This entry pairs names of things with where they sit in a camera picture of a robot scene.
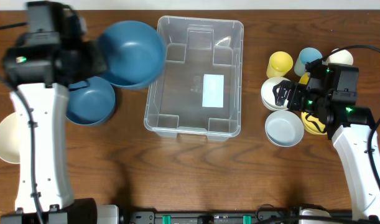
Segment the light grey small bowl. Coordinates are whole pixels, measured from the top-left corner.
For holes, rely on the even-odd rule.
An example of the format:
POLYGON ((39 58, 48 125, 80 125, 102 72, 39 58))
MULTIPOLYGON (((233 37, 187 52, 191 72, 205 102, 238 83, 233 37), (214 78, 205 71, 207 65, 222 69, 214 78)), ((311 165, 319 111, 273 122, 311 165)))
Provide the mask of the light grey small bowl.
POLYGON ((304 136, 301 119, 291 111, 271 113, 266 119, 264 129, 268 140, 280 147, 292 147, 304 136))

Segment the yellow small bowl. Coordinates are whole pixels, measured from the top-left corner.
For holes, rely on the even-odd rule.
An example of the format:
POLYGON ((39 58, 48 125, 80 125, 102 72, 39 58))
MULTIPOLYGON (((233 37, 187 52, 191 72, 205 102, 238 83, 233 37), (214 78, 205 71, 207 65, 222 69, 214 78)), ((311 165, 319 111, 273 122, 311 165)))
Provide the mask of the yellow small bowl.
POLYGON ((322 131, 325 129, 325 125, 321 123, 318 118, 309 115, 306 112, 301 112, 301 120, 304 125, 304 129, 310 134, 324 135, 322 131))

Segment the dark blue bowl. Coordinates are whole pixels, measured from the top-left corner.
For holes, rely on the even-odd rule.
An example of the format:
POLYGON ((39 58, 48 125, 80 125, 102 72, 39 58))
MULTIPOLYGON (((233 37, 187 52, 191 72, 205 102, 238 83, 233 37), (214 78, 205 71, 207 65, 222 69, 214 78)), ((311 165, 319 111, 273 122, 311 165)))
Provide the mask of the dark blue bowl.
POLYGON ((99 126, 113 115, 116 94, 110 82, 91 77, 69 87, 66 117, 82 126, 99 126))
POLYGON ((166 46, 150 25, 121 21, 109 26, 98 38, 108 69, 101 78, 130 90, 147 88, 162 73, 166 46))

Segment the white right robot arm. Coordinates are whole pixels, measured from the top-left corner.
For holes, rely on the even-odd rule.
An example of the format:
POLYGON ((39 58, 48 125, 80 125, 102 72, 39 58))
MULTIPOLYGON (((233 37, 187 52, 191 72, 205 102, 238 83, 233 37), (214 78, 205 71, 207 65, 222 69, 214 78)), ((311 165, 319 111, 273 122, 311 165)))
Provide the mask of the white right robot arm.
POLYGON ((324 124, 336 149, 350 191, 354 220, 380 221, 380 152, 369 108, 357 107, 356 83, 323 83, 310 79, 303 85, 282 80, 272 87, 275 104, 307 112, 324 124))

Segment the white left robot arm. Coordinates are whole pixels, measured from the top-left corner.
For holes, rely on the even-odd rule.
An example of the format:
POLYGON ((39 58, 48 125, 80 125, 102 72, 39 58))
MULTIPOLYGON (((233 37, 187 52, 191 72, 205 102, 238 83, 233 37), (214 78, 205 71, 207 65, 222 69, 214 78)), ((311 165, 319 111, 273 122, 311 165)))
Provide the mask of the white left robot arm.
POLYGON ((20 183, 2 223, 98 223, 93 198, 76 199, 66 157, 69 85, 97 74, 98 53, 81 35, 38 29, 7 50, 2 67, 17 116, 20 183))

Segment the cream large bowl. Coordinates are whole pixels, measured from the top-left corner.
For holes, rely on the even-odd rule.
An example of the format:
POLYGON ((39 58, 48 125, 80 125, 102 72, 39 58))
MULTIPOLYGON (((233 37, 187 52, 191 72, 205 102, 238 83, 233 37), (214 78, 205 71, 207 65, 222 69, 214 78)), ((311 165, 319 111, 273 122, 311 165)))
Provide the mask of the cream large bowl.
POLYGON ((10 114, 0 122, 0 159, 10 164, 20 164, 15 113, 10 114))

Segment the white small bowl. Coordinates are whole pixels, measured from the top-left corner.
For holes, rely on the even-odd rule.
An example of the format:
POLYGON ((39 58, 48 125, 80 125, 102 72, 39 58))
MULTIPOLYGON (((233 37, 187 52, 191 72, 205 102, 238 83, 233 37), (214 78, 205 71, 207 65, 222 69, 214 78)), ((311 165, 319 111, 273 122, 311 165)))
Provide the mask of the white small bowl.
POLYGON ((289 81, 289 79, 284 78, 284 77, 272 77, 263 83, 261 87, 261 98, 262 98, 262 103, 267 109, 271 111, 287 110, 288 101, 285 102, 284 106, 277 106, 275 104, 275 98, 273 94, 273 87, 278 85, 281 81, 284 81, 284 80, 289 81))

